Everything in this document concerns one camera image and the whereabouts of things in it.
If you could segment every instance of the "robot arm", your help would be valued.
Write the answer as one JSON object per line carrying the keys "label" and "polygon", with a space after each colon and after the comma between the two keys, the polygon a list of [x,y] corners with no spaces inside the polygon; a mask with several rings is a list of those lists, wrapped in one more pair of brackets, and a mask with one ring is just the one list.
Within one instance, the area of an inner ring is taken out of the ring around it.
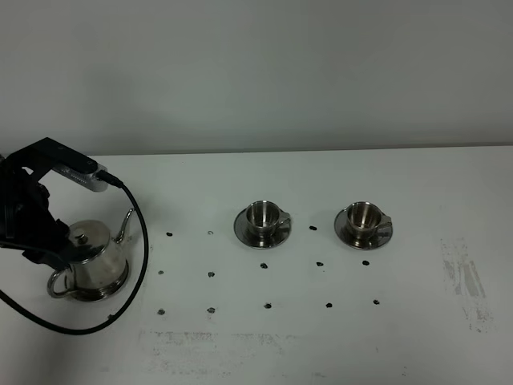
{"label": "robot arm", "polygon": [[0,160],[0,246],[63,270],[79,250],[68,240],[68,226],[48,211],[50,194],[39,180],[52,169],[92,191],[107,188],[95,177],[105,167],[50,138],[14,152]]}

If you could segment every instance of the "white table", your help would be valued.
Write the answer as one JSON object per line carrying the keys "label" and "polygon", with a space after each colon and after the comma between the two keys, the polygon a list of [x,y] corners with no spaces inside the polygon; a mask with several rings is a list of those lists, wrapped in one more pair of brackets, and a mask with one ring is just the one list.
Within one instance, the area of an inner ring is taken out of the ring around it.
{"label": "white table", "polygon": [[[148,223],[145,283],[118,322],[85,337],[44,330],[1,304],[0,381],[511,384],[512,150],[99,156]],[[55,173],[42,182],[69,225],[99,219],[115,232],[130,207],[117,188],[90,192]],[[232,230],[260,199],[293,216],[275,249],[249,249]],[[351,249],[335,235],[335,215],[355,201],[391,215],[394,236],[382,249]],[[50,268],[5,249],[2,289],[60,325],[100,323],[138,273],[136,218],[131,233],[130,281],[104,302],[48,297]]]}

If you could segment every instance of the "saucer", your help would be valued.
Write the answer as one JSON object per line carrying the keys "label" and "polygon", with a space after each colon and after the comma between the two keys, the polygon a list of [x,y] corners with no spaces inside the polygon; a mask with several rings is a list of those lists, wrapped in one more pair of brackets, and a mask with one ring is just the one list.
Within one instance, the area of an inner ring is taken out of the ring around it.
{"label": "saucer", "polygon": [[270,237],[260,238],[251,234],[248,231],[248,222],[246,221],[244,213],[246,209],[242,210],[233,222],[233,230],[239,241],[254,249],[271,249],[281,245],[290,235],[292,230],[291,221],[288,221],[277,228],[276,232]]}
{"label": "saucer", "polygon": [[353,237],[345,229],[347,222],[347,207],[340,211],[335,217],[335,233],[346,245],[351,246],[358,250],[374,250],[383,245],[386,245],[392,238],[394,228],[392,226],[379,229],[371,238],[362,240]]}

